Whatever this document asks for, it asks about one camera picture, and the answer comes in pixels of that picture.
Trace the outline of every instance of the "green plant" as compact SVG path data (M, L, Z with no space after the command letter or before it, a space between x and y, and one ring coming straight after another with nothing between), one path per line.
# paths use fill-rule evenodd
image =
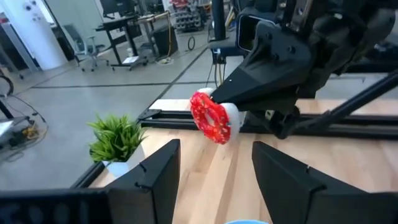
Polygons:
M141 125L130 121L127 116L108 116L97 122L88 123L94 128L97 141L90 144L90 156L95 162L126 162L145 139Z

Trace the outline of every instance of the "blue object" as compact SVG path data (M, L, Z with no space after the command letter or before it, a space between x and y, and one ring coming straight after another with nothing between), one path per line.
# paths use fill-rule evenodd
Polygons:
M225 224L268 224L268 223L257 220L236 220Z

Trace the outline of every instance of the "table leg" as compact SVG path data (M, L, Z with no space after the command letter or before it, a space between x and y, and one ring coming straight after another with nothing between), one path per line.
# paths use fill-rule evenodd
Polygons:
M149 32L148 23L146 23L146 22L144 23L144 28L145 28L145 33L147 34L147 37L148 37L148 43L150 45L150 49L154 53L154 56L157 57L159 55L157 54L157 51L155 49L155 45L154 45L154 43L152 41L152 34L151 34L151 32Z
M116 57L116 60L118 61L118 65L122 65L122 61L120 61L120 56L119 56L118 50L116 49L116 46L115 46L114 41L112 39L111 33L108 30L106 30L106 35L108 36L108 39L111 42L111 47L113 49L113 53L114 53L114 55Z
M135 45L135 43L134 43L134 40L132 39L132 35L131 35L131 33L130 33L129 25L128 25L128 24L126 24L126 25L124 26L124 32L126 33L127 41L129 42L129 45L130 45L130 47L132 48L132 53L134 54L134 56L138 56L137 47L136 47L136 45Z
M11 114L11 112L7 109L6 105L4 105L2 103L2 101L0 100L0 110L2 111L2 113L4 113L4 115L6 116L7 119L12 119L14 118L14 116Z

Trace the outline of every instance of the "office chair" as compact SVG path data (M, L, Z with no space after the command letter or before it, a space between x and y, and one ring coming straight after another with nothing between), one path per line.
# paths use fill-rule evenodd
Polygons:
M86 55L91 58L91 71L94 72L94 68L98 66L97 62L99 61L105 61L106 66L109 66L109 60L106 60L104 58L98 58L98 54L105 48L105 45L95 44L95 36L90 36L87 37L87 40L90 40L90 44L85 41L79 32L76 30L76 27L73 24L68 24L63 26L65 30L69 33L70 37L75 43L74 46L74 51L75 55Z

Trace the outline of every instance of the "white pot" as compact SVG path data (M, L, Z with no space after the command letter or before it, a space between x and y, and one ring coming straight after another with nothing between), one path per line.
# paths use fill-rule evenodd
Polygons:
M123 176L131 169L136 167L141 161L145 159L144 150L141 145L134 151L127 162L109 162L102 161L107 170L116 178Z

